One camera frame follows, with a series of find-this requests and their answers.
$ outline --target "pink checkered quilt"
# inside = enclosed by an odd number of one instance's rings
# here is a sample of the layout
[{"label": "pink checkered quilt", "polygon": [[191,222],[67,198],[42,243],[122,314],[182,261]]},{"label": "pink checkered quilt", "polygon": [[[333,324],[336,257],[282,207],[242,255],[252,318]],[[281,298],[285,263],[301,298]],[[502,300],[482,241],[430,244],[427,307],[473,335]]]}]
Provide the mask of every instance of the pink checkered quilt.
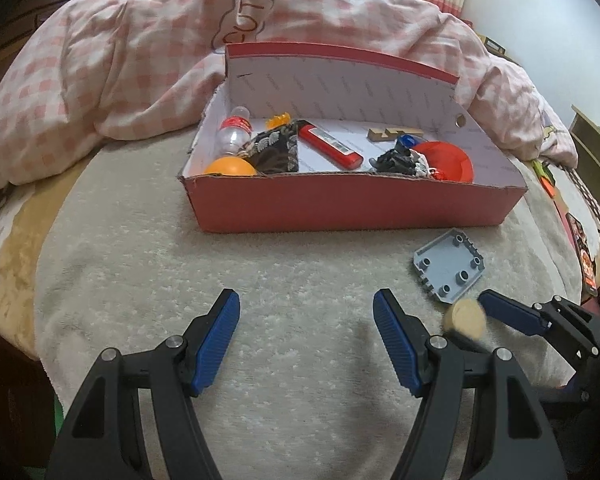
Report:
[{"label": "pink checkered quilt", "polygon": [[61,173],[107,139],[199,121],[222,81],[225,44],[244,41],[353,46],[445,70],[501,149],[576,165],[569,134],[526,73],[421,0],[72,0],[0,83],[0,188]]}]

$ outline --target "round wooden block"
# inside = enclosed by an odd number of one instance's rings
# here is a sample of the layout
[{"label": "round wooden block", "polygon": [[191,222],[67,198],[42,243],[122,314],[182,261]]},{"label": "round wooden block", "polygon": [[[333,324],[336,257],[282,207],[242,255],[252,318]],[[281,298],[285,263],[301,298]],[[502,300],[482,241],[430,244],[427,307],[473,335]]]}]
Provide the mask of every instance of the round wooden block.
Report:
[{"label": "round wooden block", "polygon": [[442,320],[444,332],[455,330],[471,339],[480,339],[487,326],[484,310],[476,300],[458,300],[449,308]]}]

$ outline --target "white label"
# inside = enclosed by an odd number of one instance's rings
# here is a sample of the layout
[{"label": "white label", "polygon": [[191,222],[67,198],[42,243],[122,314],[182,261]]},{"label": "white label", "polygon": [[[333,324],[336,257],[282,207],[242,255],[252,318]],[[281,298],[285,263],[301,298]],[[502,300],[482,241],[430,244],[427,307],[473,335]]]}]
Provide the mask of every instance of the white label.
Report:
[{"label": "white label", "polygon": [[315,128],[311,128],[309,130],[309,133],[314,134],[316,137],[318,137],[319,139],[322,139],[328,145],[333,146],[336,150],[338,150],[343,155],[351,155],[352,153],[355,153],[348,146],[345,146],[343,143],[341,143],[335,137],[331,137],[327,132],[325,132],[324,130],[321,130],[317,126]]}]

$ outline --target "orange ball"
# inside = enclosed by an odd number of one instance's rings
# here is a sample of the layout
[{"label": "orange ball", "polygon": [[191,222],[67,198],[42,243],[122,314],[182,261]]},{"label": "orange ball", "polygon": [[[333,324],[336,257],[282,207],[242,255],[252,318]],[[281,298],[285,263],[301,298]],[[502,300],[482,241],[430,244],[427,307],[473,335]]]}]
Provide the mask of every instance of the orange ball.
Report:
[{"label": "orange ball", "polygon": [[251,176],[258,172],[256,169],[249,164],[243,158],[239,156],[221,156],[214,160],[211,164],[206,167],[204,171],[208,173],[221,173],[223,175],[233,176]]}]

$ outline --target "red cardboard box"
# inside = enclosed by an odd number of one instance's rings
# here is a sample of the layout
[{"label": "red cardboard box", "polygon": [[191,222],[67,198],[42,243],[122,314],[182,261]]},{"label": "red cardboard box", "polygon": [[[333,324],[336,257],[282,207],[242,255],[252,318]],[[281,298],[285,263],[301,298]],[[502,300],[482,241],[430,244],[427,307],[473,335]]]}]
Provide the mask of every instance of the red cardboard box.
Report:
[{"label": "red cardboard box", "polygon": [[[209,101],[179,178],[198,224],[214,233],[285,232],[500,224],[526,191],[518,169],[454,101],[458,78],[413,61],[341,46],[242,43],[226,48],[226,80]],[[363,152],[357,170],[338,170],[298,140],[299,173],[202,174],[215,134],[234,106],[254,131],[288,112]],[[369,128],[420,128],[428,140],[462,148],[474,182],[369,173]]]}]

